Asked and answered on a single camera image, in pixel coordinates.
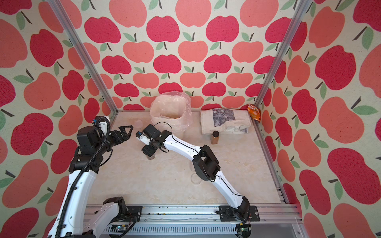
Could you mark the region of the clear tea jar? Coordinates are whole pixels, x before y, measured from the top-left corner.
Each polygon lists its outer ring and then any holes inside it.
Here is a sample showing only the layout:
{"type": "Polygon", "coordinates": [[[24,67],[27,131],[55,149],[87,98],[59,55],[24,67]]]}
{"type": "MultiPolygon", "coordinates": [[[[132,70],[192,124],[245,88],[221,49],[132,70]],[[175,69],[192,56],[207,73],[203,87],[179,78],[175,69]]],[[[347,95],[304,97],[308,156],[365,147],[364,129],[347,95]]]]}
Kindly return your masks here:
{"type": "Polygon", "coordinates": [[[153,160],[154,158],[155,158],[155,154],[153,154],[153,155],[147,155],[146,157],[147,157],[147,159],[148,160],[153,160]]]}
{"type": "Polygon", "coordinates": [[[141,131],[142,129],[144,129],[144,123],[142,120],[135,121],[133,126],[134,126],[134,129],[137,131],[141,131]]]}

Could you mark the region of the clear jar lid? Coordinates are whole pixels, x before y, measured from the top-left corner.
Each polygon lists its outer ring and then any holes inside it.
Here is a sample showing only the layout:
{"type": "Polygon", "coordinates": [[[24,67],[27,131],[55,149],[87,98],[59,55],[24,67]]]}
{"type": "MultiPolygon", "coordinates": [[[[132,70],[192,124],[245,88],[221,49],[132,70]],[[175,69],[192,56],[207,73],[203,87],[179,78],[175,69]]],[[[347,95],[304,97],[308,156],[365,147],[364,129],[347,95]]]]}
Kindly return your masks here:
{"type": "Polygon", "coordinates": [[[191,180],[191,183],[194,185],[198,185],[202,181],[202,179],[196,173],[193,173],[191,175],[190,180],[191,180]]]}

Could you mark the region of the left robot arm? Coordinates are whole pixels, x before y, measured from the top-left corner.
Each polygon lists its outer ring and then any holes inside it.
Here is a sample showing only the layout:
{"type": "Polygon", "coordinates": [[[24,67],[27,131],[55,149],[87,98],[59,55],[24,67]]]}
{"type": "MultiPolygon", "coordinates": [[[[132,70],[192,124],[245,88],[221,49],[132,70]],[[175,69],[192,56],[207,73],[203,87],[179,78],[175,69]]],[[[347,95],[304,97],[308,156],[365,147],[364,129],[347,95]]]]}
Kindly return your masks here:
{"type": "Polygon", "coordinates": [[[121,126],[112,131],[105,116],[97,116],[91,126],[78,130],[79,146],[69,166],[64,200],[48,237],[98,238],[110,223],[129,217],[124,199],[112,197],[103,202],[87,224],[83,223],[91,188],[101,166],[106,163],[103,154],[112,153],[114,146],[128,141],[132,131],[133,126],[121,126]]]}

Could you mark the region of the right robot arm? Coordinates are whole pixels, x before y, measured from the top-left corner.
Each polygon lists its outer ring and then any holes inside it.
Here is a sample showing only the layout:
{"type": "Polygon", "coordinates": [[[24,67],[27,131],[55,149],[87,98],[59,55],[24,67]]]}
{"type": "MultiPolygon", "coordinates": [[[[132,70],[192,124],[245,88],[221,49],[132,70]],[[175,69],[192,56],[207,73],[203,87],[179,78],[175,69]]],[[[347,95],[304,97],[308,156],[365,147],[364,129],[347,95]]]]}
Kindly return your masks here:
{"type": "Polygon", "coordinates": [[[136,137],[144,143],[142,152],[147,157],[155,155],[158,149],[165,149],[189,159],[193,164],[196,175],[201,180],[211,182],[223,195],[233,210],[234,218],[243,223],[248,222],[250,215],[249,200],[228,182],[221,170],[218,159],[209,146],[192,145],[179,139],[171,131],[160,131],[152,124],[149,124],[143,131],[138,131],[136,137]]]}

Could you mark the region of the brown bottle black cap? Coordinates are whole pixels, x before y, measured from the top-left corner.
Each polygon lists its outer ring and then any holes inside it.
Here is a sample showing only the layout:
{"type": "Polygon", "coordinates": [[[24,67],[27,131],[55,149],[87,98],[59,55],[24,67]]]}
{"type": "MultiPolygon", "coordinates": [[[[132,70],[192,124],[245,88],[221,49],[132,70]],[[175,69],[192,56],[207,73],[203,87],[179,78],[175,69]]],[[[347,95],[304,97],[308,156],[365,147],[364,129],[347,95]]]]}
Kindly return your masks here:
{"type": "Polygon", "coordinates": [[[220,133],[218,131],[214,131],[211,134],[211,144],[217,144],[219,142],[220,133]]]}

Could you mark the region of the folded printed tote bag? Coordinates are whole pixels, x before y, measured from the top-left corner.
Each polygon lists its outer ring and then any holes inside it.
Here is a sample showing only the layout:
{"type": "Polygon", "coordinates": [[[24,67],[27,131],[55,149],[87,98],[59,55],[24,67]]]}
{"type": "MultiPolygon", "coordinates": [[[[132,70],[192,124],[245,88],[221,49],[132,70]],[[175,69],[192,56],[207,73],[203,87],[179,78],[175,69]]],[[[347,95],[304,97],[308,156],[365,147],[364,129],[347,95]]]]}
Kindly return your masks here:
{"type": "Polygon", "coordinates": [[[248,134],[252,120],[248,112],[217,108],[200,112],[201,134],[248,134]]]}

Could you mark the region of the orange snack packet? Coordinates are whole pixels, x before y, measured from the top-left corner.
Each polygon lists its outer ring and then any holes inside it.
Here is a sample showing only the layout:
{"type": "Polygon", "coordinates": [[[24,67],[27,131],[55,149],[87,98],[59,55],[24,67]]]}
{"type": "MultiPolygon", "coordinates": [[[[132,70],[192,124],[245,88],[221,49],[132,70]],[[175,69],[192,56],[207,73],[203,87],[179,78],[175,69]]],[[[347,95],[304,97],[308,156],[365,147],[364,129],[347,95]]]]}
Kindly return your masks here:
{"type": "Polygon", "coordinates": [[[248,104],[247,111],[253,120],[257,122],[261,121],[261,110],[258,107],[253,104],[248,104]]]}

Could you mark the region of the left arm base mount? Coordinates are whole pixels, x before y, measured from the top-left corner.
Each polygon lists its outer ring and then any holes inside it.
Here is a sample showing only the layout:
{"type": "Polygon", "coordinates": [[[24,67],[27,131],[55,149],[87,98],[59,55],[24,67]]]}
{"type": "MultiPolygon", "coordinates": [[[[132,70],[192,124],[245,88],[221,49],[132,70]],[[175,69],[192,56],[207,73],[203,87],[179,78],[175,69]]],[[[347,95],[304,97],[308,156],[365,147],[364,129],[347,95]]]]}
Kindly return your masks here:
{"type": "Polygon", "coordinates": [[[142,214],[142,206],[126,206],[118,215],[112,220],[112,222],[122,222],[122,221],[140,221],[142,214]]]}

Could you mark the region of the left aluminium frame post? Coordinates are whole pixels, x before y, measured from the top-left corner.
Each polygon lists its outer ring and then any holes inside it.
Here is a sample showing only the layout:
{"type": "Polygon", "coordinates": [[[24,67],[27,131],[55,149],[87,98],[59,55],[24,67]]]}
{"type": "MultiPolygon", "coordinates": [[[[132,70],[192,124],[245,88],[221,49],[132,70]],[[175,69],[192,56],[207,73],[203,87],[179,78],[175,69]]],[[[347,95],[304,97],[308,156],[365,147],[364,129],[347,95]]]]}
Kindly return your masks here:
{"type": "Polygon", "coordinates": [[[50,4],[55,16],[57,17],[58,21],[64,28],[66,34],[68,35],[68,38],[72,41],[73,46],[75,47],[79,57],[81,58],[82,62],[84,63],[84,66],[86,70],[88,71],[89,75],[94,80],[94,83],[96,84],[97,88],[100,91],[100,94],[104,98],[105,102],[107,103],[108,107],[111,110],[111,114],[113,116],[116,116],[118,114],[118,109],[116,107],[116,104],[111,97],[110,93],[108,92],[108,89],[102,80],[102,77],[98,73],[88,51],[86,50],[86,47],[84,46],[83,42],[81,41],[80,37],[78,36],[74,25],[71,23],[71,20],[69,16],[67,15],[64,6],[60,1],[53,1],[48,0],[48,3],[50,4]]]}

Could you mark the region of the aluminium frame post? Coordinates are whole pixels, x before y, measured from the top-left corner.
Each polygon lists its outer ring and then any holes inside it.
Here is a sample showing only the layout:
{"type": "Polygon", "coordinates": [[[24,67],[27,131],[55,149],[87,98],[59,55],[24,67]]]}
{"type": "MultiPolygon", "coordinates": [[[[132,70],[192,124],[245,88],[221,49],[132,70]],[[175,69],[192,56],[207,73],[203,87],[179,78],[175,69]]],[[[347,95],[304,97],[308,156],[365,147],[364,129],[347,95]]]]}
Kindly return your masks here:
{"type": "Polygon", "coordinates": [[[60,1],[53,1],[48,0],[48,3],[50,4],[55,16],[57,17],[58,21],[64,28],[66,34],[68,35],[68,38],[72,41],[73,46],[75,47],[79,57],[81,58],[82,62],[84,63],[84,66],[86,70],[88,71],[89,75],[94,80],[94,83],[96,84],[97,88],[100,91],[100,94],[104,98],[105,102],[107,103],[108,107],[111,110],[111,114],[113,116],[116,116],[118,114],[118,109],[116,107],[116,104],[111,97],[110,93],[108,92],[108,89],[102,80],[102,77],[98,73],[88,51],[86,50],[86,47],[84,46],[83,42],[81,41],[80,37],[78,36],[74,25],[71,23],[71,20],[69,16],[67,15],[64,6],[60,1]]]}
{"type": "Polygon", "coordinates": [[[290,25],[285,33],[283,41],[281,42],[279,49],[277,50],[276,56],[273,60],[273,63],[269,69],[269,73],[265,76],[264,83],[260,90],[259,95],[255,100],[255,106],[259,107],[261,102],[263,101],[267,90],[269,88],[270,83],[273,79],[275,79],[275,74],[277,73],[280,64],[283,60],[284,55],[286,55],[287,51],[291,49],[291,41],[293,40],[299,25],[301,24],[306,11],[308,10],[310,4],[313,2],[311,0],[302,0],[298,1],[300,4],[296,7],[293,18],[291,19],[290,25]]]}

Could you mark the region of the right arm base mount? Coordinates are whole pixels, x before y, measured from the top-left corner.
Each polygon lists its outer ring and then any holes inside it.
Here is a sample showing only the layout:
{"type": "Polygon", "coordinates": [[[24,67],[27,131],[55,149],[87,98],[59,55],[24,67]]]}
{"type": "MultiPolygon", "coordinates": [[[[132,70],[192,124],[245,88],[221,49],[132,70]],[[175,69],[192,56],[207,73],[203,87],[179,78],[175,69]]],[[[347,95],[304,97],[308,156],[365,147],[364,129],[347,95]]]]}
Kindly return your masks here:
{"type": "Polygon", "coordinates": [[[259,222],[261,220],[256,206],[250,206],[248,212],[241,214],[238,209],[221,205],[215,213],[219,215],[222,222],[259,222]]]}

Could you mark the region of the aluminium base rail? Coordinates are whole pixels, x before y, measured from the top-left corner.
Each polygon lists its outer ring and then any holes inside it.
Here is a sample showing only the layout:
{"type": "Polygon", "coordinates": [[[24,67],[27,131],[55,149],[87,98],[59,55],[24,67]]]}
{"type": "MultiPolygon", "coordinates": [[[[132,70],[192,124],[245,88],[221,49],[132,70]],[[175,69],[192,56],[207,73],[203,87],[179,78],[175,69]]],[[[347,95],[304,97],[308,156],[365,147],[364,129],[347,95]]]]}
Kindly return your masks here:
{"type": "MultiPolygon", "coordinates": [[[[101,206],[102,204],[87,205],[83,223],[87,224],[101,206]]],[[[274,225],[276,235],[285,231],[295,238],[308,237],[297,207],[291,204],[251,204],[250,206],[258,208],[261,220],[246,223],[222,222],[219,215],[215,213],[221,206],[220,204],[146,204],[132,206],[142,206],[139,222],[112,222],[100,237],[233,235],[233,237],[238,238],[253,238],[259,236],[260,227],[263,225],[274,225]]]]}

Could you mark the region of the right aluminium frame post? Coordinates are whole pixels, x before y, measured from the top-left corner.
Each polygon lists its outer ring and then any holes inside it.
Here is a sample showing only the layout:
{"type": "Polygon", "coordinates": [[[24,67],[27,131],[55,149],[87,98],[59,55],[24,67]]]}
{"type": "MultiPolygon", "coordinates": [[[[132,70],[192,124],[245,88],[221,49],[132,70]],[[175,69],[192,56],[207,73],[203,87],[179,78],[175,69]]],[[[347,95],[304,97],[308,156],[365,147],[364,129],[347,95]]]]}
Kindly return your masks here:
{"type": "Polygon", "coordinates": [[[280,64],[283,60],[284,55],[286,55],[287,51],[291,49],[291,41],[293,40],[299,25],[301,24],[306,11],[308,10],[310,4],[313,2],[311,0],[302,0],[298,1],[300,4],[296,7],[293,18],[291,19],[290,25],[285,33],[283,41],[281,42],[279,49],[277,50],[276,56],[273,60],[273,63],[269,69],[269,73],[265,76],[264,83],[260,90],[259,95],[255,100],[255,106],[259,107],[261,102],[263,101],[267,90],[269,88],[270,83],[273,79],[275,79],[275,74],[277,73],[280,64]]]}

